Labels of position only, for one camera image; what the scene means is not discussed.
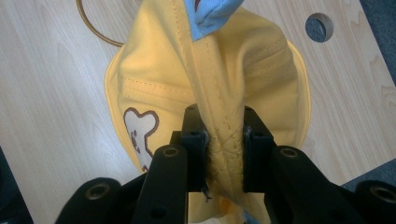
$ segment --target yellow fabric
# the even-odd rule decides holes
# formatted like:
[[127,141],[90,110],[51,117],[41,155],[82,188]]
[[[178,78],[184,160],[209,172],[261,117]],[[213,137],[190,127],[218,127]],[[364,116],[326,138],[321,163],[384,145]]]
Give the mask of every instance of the yellow fabric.
[[[148,118],[140,141],[146,139],[153,153],[181,130],[184,109],[198,104],[210,136],[207,182],[213,199],[207,203],[203,194],[191,193],[189,221],[225,216],[224,223],[242,223],[245,210],[268,223],[262,194],[242,191],[244,107],[256,110],[277,144],[300,147],[310,118],[304,61],[275,24],[241,7],[201,40],[192,42],[189,29],[182,0],[142,2],[106,72],[116,132],[143,169],[137,146],[144,144],[134,137],[134,120]],[[135,117],[126,121],[129,116]]]

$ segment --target cable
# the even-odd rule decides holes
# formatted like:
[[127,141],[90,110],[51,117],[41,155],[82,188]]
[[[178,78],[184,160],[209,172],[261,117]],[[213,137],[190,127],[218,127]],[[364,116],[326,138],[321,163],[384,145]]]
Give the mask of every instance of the cable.
[[96,34],[99,38],[103,39],[104,41],[106,41],[109,44],[112,44],[117,47],[122,47],[122,45],[123,45],[122,43],[112,40],[112,39],[102,35],[99,31],[97,31],[95,29],[95,27],[93,27],[93,25],[91,24],[90,20],[88,20],[87,15],[85,14],[84,7],[82,6],[82,0],[76,0],[76,2],[77,2],[77,8],[78,8],[79,15],[81,16],[81,18],[85,22],[85,24],[88,26],[88,28],[90,28],[90,30],[94,34]]

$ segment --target table surface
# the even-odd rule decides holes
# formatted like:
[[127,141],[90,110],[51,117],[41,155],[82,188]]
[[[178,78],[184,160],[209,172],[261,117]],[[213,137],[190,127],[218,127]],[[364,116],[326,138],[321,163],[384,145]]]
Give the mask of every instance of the table surface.
[[[142,0],[85,1],[92,23],[126,39]],[[302,150],[332,182],[396,158],[396,90],[359,0],[247,0],[305,58],[312,116]],[[314,13],[332,19],[309,39]],[[84,182],[138,175],[113,129],[104,74],[118,48],[85,26],[75,1],[0,2],[0,145],[35,223],[53,223]]]

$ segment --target blue fabric patch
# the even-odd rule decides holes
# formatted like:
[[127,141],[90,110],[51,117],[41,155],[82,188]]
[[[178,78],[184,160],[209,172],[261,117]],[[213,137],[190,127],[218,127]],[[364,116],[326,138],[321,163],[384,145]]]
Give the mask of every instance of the blue fabric patch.
[[192,40],[199,40],[220,29],[243,2],[244,0],[201,0],[195,12],[195,0],[184,0]]

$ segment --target cartoon bear face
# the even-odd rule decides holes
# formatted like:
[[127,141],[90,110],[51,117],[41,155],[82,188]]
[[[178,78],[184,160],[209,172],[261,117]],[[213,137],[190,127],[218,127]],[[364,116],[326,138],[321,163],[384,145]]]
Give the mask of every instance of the cartoon bear face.
[[129,108],[125,111],[124,121],[141,168],[143,171],[147,171],[153,156],[148,147],[148,138],[158,128],[158,116],[154,111],[140,114],[135,108]]

